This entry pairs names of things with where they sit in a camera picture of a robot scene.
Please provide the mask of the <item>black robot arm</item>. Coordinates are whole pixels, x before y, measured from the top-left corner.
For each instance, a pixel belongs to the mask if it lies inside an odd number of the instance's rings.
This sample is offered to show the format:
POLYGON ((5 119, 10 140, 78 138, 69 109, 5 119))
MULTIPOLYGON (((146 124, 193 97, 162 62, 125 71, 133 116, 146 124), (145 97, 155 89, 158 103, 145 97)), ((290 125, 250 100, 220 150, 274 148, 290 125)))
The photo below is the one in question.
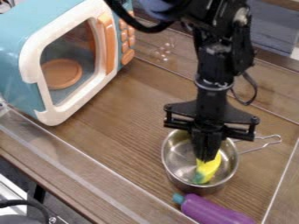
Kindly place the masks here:
POLYGON ((234 78, 254 83, 248 70, 254 66, 252 19, 248 0, 139 0, 147 13, 159 20, 155 26, 137 21, 119 0, 105 0, 117 15, 145 33, 158 33, 179 22, 191 29, 198 56, 194 101, 165 106, 165 126, 186 130, 197 158, 217 157, 222 142, 233 137, 252 141, 260 119, 234 108, 228 101, 234 78))

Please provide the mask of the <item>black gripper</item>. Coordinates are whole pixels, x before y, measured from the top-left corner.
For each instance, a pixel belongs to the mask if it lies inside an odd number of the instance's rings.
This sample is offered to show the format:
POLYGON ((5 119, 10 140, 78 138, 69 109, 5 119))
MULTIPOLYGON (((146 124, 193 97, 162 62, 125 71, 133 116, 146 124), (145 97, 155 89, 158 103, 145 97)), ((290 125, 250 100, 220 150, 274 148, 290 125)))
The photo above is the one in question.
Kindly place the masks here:
POLYGON ((228 90, 199 88, 194 101, 166 104, 163 110, 165 126, 191 131, 195 156, 201 161, 216 159, 222 141, 228 137, 246 141, 256 139, 256 128, 261 120, 229 103, 228 90), (209 154, 208 135, 203 132, 210 133, 209 154))

